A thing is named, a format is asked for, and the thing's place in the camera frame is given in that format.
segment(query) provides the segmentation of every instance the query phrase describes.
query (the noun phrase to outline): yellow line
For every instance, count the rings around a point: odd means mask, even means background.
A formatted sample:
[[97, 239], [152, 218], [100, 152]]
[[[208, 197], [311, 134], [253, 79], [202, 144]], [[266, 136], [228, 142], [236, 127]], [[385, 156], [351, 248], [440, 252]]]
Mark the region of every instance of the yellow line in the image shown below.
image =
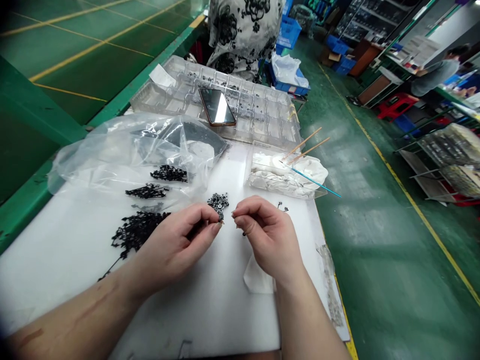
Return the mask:
[[450, 254], [450, 252], [447, 250], [447, 248], [445, 247], [444, 243], [442, 242], [442, 240], [440, 240], [440, 237], [438, 236], [438, 234], [435, 232], [434, 228], [432, 227], [432, 225], [430, 225], [429, 221], [427, 220], [427, 218], [425, 217], [424, 213], [420, 210], [419, 206], [417, 205], [417, 203], [415, 202], [415, 200], [412, 198], [412, 196], [409, 194], [409, 192], [407, 191], [407, 189], [405, 188], [404, 184], [402, 183], [402, 181], [400, 180], [400, 178], [397, 176], [397, 174], [395, 173], [394, 169], [390, 166], [390, 164], [388, 163], [387, 159], [384, 157], [384, 155], [382, 154], [382, 152], [380, 151], [379, 147], [377, 146], [377, 144], [374, 143], [374, 141], [372, 140], [372, 138], [370, 137], [369, 133], [367, 132], [367, 130], [365, 130], [365, 128], [363, 127], [362, 123], [360, 122], [360, 120], [357, 119], [357, 117], [355, 116], [354, 112], [352, 111], [352, 108], [350, 108], [349, 104], [347, 103], [347, 101], [344, 99], [344, 97], [339, 93], [339, 91], [337, 90], [337, 88], [334, 86], [332, 80], [330, 80], [330, 77], [327, 75], [327, 73], [325, 72], [325, 70], [323, 69], [323, 67], [318, 64], [318, 66], [320, 67], [321, 71], [323, 72], [323, 74], [326, 76], [326, 78], [328, 79], [328, 81], [330, 82], [332, 88], [335, 90], [335, 92], [338, 94], [338, 96], [340, 97], [340, 99], [343, 101], [343, 103], [345, 104], [346, 108], [348, 109], [348, 111], [350, 112], [351, 116], [353, 117], [353, 119], [355, 120], [355, 122], [357, 123], [357, 125], [360, 127], [361, 131], [365, 134], [366, 138], [368, 139], [368, 141], [370, 142], [370, 144], [373, 146], [373, 148], [375, 149], [376, 153], [378, 154], [378, 156], [380, 156], [380, 159], [383, 161], [383, 163], [385, 164], [385, 166], [387, 167], [388, 171], [390, 171], [391, 175], [393, 176], [393, 178], [395, 179], [395, 181], [397, 182], [398, 186], [400, 187], [400, 189], [403, 191], [403, 193], [405, 194], [406, 198], [408, 199], [408, 201], [410, 202], [410, 204], [413, 206], [413, 208], [415, 209], [416, 213], [418, 214], [418, 216], [420, 217], [421, 221], [423, 222], [423, 224], [426, 226], [426, 228], [428, 229], [428, 231], [430, 231], [430, 234], [433, 236], [433, 238], [435, 239], [436, 243], [438, 244], [438, 246], [440, 247], [440, 249], [443, 251], [443, 253], [445, 254], [446, 258], [448, 259], [448, 261], [450, 262], [450, 264], [453, 266], [453, 268], [455, 269], [457, 275], [460, 277], [460, 279], [463, 281], [463, 283], [465, 284], [466, 288], [468, 289], [468, 291], [470, 292], [470, 294], [473, 296], [473, 298], [475, 299], [475, 302], [477, 303], [478, 306], [480, 306], [480, 298], [478, 296], [478, 294], [476, 293], [474, 287], [472, 286], [472, 284], [470, 284], [469, 280], [467, 279], [467, 277], [465, 276], [465, 274], [463, 273], [463, 271], [460, 269], [460, 267], [458, 266], [458, 264], [456, 263], [456, 261], [454, 260], [454, 258], [452, 257], [452, 255]]
[[[18, 15], [18, 16], [21, 16], [22, 18], [26, 18], [26, 19], [29, 19], [29, 20], [36, 21], [36, 22], [38, 22], [38, 23], [41, 23], [40, 20], [34, 19], [33, 17], [29, 17], [29, 16], [22, 15], [22, 14], [17, 14], [17, 13], [15, 13], [15, 12], [14, 12], [13, 14], [16, 14], [16, 15]], [[133, 49], [131, 49], [131, 48], [128, 48], [128, 47], [125, 47], [125, 46], [120, 46], [120, 45], [117, 45], [117, 44], [114, 44], [114, 43], [106, 42], [106, 41], [103, 41], [102, 39], [99, 39], [99, 38], [96, 38], [96, 37], [92, 37], [92, 36], [88, 36], [88, 35], [82, 34], [82, 33], [80, 33], [80, 32], [72, 31], [72, 30], [66, 29], [66, 28], [64, 28], [64, 27], [60, 27], [60, 26], [52, 25], [52, 24], [46, 24], [46, 25], [49, 26], [49, 27], [55, 28], [55, 29], [63, 30], [63, 31], [65, 31], [65, 32], [67, 32], [67, 33], [75, 34], [75, 35], [78, 35], [78, 36], [81, 36], [81, 37], [84, 37], [84, 38], [87, 38], [87, 39], [92, 39], [92, 40], [95, 40], [95, 41], [98, 41], [98, 42], [101, 42], [101, 43], [106, 43], [106, 44], [108, 44], [108, 45], [112, 45], [112, 46], [117, 47], [117, 48], [125, 49], [125, 50], [128, 50], [128, 51], [137, 53], [137, 54], [142, 54], [142, 55], [148, 56], [149, 58], [154, 58], [154, 56], [149, 55], [149, 54], [147, 54], [147, 53], [144, 53], [144, 52], [141, 52], [141, 51], [137, 51], [137, 50], [133, 50]]]
[[36, 86], [38, 86], [38, 87], [40, 87], [40, 88], [55, 90], [55, 91], [58, 91], [58, 92], [61, 92], [61, 93], [76, 95], [76, 96], [79, 96], [79, 97], [82, 97], [82, 98], [87, 98], [87, 99], [97, 100], [97, 101], [101, 101], [101, 102], [107, 103], [107, 100], [103, 100], [103, 99], [100, 99], [100, 98], [98, 98], [98, 97], [88, 96], [88, 95], [84, 95], [84, 94], [80, 94], [80, 93], [78, 93], [78, 92], [73, 92], [73, 91], [68, 91], [68, 90], [62, 90], [62, 89], [59, 89], [59, 88], [56, 88], [56, 87], [51, 87], [51, 86], [47, 86], [47, 85], [42, 85], [42, 84], [38, 84], [38, 83], [35, 83], [35, 82], [34, 82], [33, 84], [36, 85]]
[[354, 343], [354, 336], [352, 335], [352, 330], [350, 329], [349, 318], [347, 317], [347, 311], [345, 310], [344, 306], [344, 299], [342, 298], [342, 293], [340, 292], [339, 281], [337, 280], [337, 275], [333, 274], [335, 277], [336, 288], [338, 289], [338, 294], [340, 295], [341, 307], [343, 308], [343, 315], [345, 315], [345, 322], [346, 328], [348, 329], [348, 333], [350, 334], [350, 341], [345, 341], [345, 346], [350, 353], [352, 360], [359, 360], [359, 356], [357, 354], [357, 348], [355, 347]]
[[195, 20], [191, 22], [191, 24], [188, 27], [195, 29], [204, 19], [205, 19], [205, 15], [200, 14], [196, 17]]
[[[180, 4], [180, 3], [183, 3], [184, 1], [185, 1], [185, 0], [180, 0], [180, 1], [176, 2], [175, 4], [172, 4], [172, 5], [170, 5], [169, 7], [167, 7], [167, 8], [165, 8], [165, 9], [163, 9], [163, 10], [161, 10], [161, 11], [159, 11], [159, 12], [157, 12], [157, 13], [149, 16], [149, 17], [147, 17], [147, 18], [144, 19], [143, 21], [144, 21], [144, 22], [149, 21], [149, 20], [153, 19], [154, 17], [156, 17], [156, 16], [164, 13], [164, 12], [167, 11], [168, 9], [174, 7], [175, 5]], [[122, 31], [120, 31], [119, 33], [116, 33], [115, 35], [110, 36], [110, 37], [107, 38], [105, 41], [100, 42], [100, 43], [98, 43], [98, 44], [95, 44], [95, 45], [93, 45], [93, 46], [90, 46], [89, 48], [87, 48], [87, 49], [79, 52], [78, 54], [75, 54], [74, 56], [71, 56], [71, 57], [69, 57], [68, 59], [65, 59], [64, 61], [59, 62], [57, 65], [54, 65], [54, 66], [52, 66], [52, 67], [49, 67], [48, 69], [46, 69], [46, 70], [38, 73], [37, 75], [34, 75], [34, 76], [30, 77], [29, 80], [30, 80], [31, 82], [36, 82], [38, 79], [41, 79], [41, 78], [43, 78], [43, 77], [45, 77], [45, 76], [47, 76], [47, 75], [49, 75], [49, 74], [57, 71], [58, 69], [63, 68], [64, 66], [66, 66], [66, 65], [74, 62], [75, 60], [77, 60], [77, 59], [79, 59], [79, 58], [81, 58], [81, 57], [83, 57], [83, 56], [91, 53], [93, 50], [98, 49], [98, 48], [101, 47], [102, 45], [107, 44], [107, 43], [109, 43], [110, 41], [118, 38], [119, 36], [128, 33], [129, 31], [131, 31], [131, 30], [135, 29], [136, 27], [138, 27], [140, 24], [141, 24], [141, 23], [139, 22], [139, 23], [137, 23], [137, 24], [135, 24], [135, 25], [132, 25], [132, 26], [126, 28], [125, 30], [122, 30]]]
[[118, 0], [118, 1], [110, 2], [110, 3], [105, 4], [105, 5], [102, 5], [102, 6], [97, 6], [97, 7], [93, 7], [93, 8], [87, 9], [87, 10], [74, 12], [74, 13], [72, 13], [72, 14], [70, 14], [70, 15], [65, 15], [65, 16], [57, 17], [57, 18], [54, 18], [54, 19], [51, 19], [51, 20], [47, 20], [47, 21], [41, 21], [41, 22], [36, 23], [36, 24], [34, 24], [34, 25], [24, 26], [24, 27], [20, 27], [20, 28], [18, 28], [18, 29], [5, 31], [5, 32], [0, 33], [0, 36], [6, 37], [6, 36], [9, 36], [9, 35], [14, 35], [14, 34], [18, 34], [18, 33], [23, 33], [23, 32], [25, 32], [25, 31], [27, 31], [27, 30], [36, 29], [36, 28], [41, 28], [41, 27], [44, 27], [44, 26], [46, 26], [46, 25], [58, 23], [58, 22], [61, 22], [61, 21], [64, 21], [64, 20], [72, 19], [72, 18], [76, 18], [76, 17], [78, 17], [78, 16], [80, 16], [80, 15], [85, 15], [85, 14], [88, 14], [88, 13], [93, 13], [93, 12], [96, 12], [96, 11], [98, 11], [98, 10], [105, 9], [105, 8], [108, 8], [108, 7], [117, 5], [117, 4], [126, 3], [126, 2], [128, 2], [128, 1], [131, 1], [131, 0]]
[[[97, 6], [97, 5], [95, 5], [94, 3], [88, 2], [87, 0], [78, 0], [78, 1], [81, 1], [82, 3], [86, 3], [86, 4], [89, 4], [89, 5], [92, 5], [92, 6]], [[176, 32], [174, 32], [174, 31], [168, 30], [168, 29], [166, 29], [166, 28], [163, 28], [163, 27], [160, 27], [160, 26], [157, 26], [157, 25], [150, 24], [150, 23], [145, 22], [145, 21], [138, 20], [138, 19], [136, 19], [136, 18], [134, 18], [134, 17], [130, 17], [130, 16], [128, 16], [128, 15], [122, 14], [121, 12], [114, 11], [114, 10], [109, 9], [109, 8], [104, 8], [103, 10], [108, 11], [108, 12], [113, 13], [113, 14], [120, 15], [120, 16], [122, 16], [122, 17], [124, 17], [124, 18], [127, 18], [127, 19], [130, 19], [130, 20], [134, 20], [134, 21], [136, 21], [136, 22], [138, 22], [138, 23], [145, 24], [145, 25], [149, 25], [149, 26], [151, 26], [151, 27], [153, 27], [153, 28], [157, 28], [157, 29], [164, 30], [164, 31], [166, 31], [166, 32], [169, 32], [169, 33], [178, 35], [178, 34], [177, 34]]]

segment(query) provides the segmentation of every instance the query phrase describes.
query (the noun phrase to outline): phone screen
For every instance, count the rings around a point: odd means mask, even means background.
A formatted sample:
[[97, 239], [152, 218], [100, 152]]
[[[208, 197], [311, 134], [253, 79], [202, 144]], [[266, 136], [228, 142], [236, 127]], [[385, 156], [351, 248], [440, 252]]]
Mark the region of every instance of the phone screen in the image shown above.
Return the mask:
[[201, 88], [200, 96], [212, 125], [233, 125], [236, 123], [227, 99], [221, 90]]

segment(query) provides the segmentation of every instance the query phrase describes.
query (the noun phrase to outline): forearm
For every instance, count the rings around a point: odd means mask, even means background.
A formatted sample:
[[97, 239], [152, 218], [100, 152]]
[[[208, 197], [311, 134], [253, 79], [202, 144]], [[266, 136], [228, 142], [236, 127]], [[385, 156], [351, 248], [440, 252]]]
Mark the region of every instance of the forearm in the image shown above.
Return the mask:
[[276, 297], [283, 359], [350, 359], [305, 269]]
[[120, 269], [8, 340], [20, 359], [106, 359], [141, 303], [129, 298]]

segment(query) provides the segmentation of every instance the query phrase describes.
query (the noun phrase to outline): person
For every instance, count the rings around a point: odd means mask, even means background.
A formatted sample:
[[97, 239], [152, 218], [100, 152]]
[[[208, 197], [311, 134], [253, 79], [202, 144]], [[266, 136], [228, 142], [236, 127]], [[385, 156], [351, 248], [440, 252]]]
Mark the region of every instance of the person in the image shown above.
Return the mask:
[[210, 39], [206, 65], [247, 81], [257, 78], [259, 61], [270, 60], [286, 0], [210, 0]]
[[417, 98], [426, 95], [448, 78], [460, 67], [460, 56], [470, 50], [468, 44], [454, 47], [447, 51], [445, 58], [426, 69], [419, 68], [413, 81], [406, 81], [398, 87], [397, 93], [411, 94]]
[[[282, 358], [350, 359], [304, 267], [289, 215], [252, 196], [238, 203], [232, 217], [258, 264], [276, 281]], [[20, 359], [106, 359], [142, 303], [185, 275], [221, 227], [206, 203], [171, 214], [130, 261], [21, 328], [7, 343]]]

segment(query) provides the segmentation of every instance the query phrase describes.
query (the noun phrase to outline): white tissue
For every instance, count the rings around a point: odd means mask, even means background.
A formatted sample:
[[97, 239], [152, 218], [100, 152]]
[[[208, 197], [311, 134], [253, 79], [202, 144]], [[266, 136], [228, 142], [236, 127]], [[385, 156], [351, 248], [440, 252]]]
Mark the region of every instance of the white tissue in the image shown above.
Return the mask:
[[254, 255], [248, 261], [248, 265], [243, 273], [243, 281], [248, 290], [253, 294], [274, 293], [274, 278], [262, 270]]
[[[294, 196], [311, 198], [319, 186], [305, 177], [293, 172], [282, 162], [285, 154], [266, 155], [262, 152], [253, 154], [249, 184], [253, 187]], [[320, 160], [312, 156], [304, 156], [294, 164], [294, 168], [319, 184], [323, 184], [329, 172]]]

